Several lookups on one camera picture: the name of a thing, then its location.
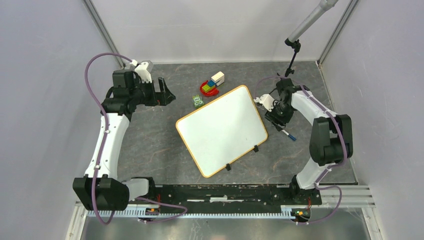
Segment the blue whiteboard marker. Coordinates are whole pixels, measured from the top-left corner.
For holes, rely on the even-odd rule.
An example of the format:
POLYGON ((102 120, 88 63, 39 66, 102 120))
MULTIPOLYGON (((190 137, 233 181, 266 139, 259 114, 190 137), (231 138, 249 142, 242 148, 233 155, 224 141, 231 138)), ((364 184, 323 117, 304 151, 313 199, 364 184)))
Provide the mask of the blue whiteboard marker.
POLYGON ((282 129, 281 130, 281 132, 282 133, 284 133, 288 138, 290 138, 292 141, 296 141, 297 139, 292 135, 292 134, 290 134, 289 132, 287 132, 285 129, 282 129))

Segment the yellow framed whiteboard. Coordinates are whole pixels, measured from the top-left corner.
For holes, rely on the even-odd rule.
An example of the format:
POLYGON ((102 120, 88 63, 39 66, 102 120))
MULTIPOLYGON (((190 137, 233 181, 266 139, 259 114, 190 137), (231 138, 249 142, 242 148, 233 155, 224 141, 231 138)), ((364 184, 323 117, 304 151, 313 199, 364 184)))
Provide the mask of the yellow framed whiteboard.
POLYGON ((223 170, 268 138, 245 85, 180 118, 175 127, 204 178, 223 170))

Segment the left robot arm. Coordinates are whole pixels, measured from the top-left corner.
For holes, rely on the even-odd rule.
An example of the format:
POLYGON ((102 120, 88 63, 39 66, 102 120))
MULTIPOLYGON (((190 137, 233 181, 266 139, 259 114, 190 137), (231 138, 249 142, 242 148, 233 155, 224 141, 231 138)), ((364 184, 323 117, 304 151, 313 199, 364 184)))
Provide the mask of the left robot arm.
POLYGON ((88 168, 73 180, 72 188, 86 210, 123 211, 139 197, 145 204, 157 198, 152 177, 118 181, 118 161, 124 135, 137 106, 166 106, 176 99, 164 78, 143 80, 134 70, 112 74, 112 87, 101 103, 100 131, 88 168))

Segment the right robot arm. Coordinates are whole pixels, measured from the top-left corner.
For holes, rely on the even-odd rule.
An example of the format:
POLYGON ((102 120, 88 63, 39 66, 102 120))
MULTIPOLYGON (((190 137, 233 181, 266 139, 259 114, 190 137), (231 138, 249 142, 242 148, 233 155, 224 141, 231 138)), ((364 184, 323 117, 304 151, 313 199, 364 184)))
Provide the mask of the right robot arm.
POLYGON ((294 85, 292 80, 282 77, 276 83, 280 99, 270 94, 261 96, 266 108, 265 118, 278 131, 299 112, 311 124, 309 140, 310 159, 296 174, 289 189, 289 199, 302 204, 309 198, 309 191, 320 184, 332 168, 340 167, 353 154, 352 119, 347 114, 337 114, 318 101, 304 85, 294 85))

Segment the green owl toy block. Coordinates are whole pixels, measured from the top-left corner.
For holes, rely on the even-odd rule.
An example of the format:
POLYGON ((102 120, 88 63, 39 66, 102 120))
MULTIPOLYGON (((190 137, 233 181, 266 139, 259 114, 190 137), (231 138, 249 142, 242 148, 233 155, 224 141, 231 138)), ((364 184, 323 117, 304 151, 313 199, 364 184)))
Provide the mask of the green owl toy block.
POLYGON ((205 105, 203 98, 200 95, 195 95, 192 97, 193 105, 196 109, 199 109, 205 105))

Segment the lime green toy brick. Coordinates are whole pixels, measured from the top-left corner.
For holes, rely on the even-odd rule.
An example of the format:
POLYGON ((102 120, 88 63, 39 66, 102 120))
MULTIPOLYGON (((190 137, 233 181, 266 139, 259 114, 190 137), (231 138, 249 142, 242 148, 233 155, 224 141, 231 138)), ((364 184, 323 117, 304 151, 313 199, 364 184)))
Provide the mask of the lime green toy brick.
POLYGON ((207 84, 205 84, 205 85, 203 85, 202 86, 202 90, 205 92, 205 93, 208 93, 208 92, 210 92, 211 90, 213 90, 214 89, 214 87, 209 87, 207 84))

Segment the blue toy brick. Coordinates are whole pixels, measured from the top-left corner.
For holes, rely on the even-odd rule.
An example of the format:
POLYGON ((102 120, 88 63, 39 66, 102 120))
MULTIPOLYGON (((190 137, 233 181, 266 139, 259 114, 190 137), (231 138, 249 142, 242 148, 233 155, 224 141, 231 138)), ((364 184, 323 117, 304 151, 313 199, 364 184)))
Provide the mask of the blue toy brick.
POLYGON ((212 87, 214 87, 216 85, 216 83, 213 80, 209 80, 207 82, 207 85, 212 88, 212 87))

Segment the red toy boat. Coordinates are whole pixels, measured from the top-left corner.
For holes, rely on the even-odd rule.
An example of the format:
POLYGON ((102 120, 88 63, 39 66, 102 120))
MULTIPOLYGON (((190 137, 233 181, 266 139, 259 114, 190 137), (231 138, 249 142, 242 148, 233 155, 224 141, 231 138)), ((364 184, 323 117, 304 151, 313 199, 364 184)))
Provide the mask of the red toy boat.
POLYGON ((205 97, 213 97, 219 94, 219 90, 216 84, 209 84, 210 81, 203 82, 199 90, 205 97))

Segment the white toy brick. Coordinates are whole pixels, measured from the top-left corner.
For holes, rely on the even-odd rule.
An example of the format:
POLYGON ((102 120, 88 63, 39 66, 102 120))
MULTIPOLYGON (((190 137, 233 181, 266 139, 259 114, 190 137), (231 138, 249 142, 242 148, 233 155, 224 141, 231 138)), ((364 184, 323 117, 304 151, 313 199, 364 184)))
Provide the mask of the white toy brick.
POLYGON ((221 85, 225 81, 225 74, 222 71, 217 72, 211 77, 211 80, 217 85, 221 85))

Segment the black microphone tripod stand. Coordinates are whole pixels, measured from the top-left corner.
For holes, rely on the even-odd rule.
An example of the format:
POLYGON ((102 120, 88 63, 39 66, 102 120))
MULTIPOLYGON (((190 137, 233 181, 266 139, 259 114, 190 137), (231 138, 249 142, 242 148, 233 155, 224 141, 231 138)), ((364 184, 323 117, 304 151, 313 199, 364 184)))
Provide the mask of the black microphone tripod stand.
POLYGON ((295 70, 293 69, 293 64, 295 62, 295 59, 296 59, 296 56, 297 56, 298 52, 301 49, 301 43, 300 43, 299 40, 290 41, 288 38, 284 41, 284 43, 287 46, 289 46, 289 47, 291 47, 293 49, 293 56, 291 58, 291 61, 290 61, 289 65, 288 65, 285 73, 284 73, 284 77, 287 78, 289 75, 292 75, 295 72, 295 70))

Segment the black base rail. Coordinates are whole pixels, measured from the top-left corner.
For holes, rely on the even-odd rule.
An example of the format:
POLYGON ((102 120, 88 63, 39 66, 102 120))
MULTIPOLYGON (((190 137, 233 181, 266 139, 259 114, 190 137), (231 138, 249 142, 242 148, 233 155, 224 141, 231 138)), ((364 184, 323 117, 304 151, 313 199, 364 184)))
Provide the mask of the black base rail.
POLYGON ((320 205, 316 189, 295 190, 288 184, 162 184, 148 178, 148 192, 130 200, 147 205, 148 214, 167 217, 182 213, 185 217, 277 217, 284 208, 308 210, 320 205))

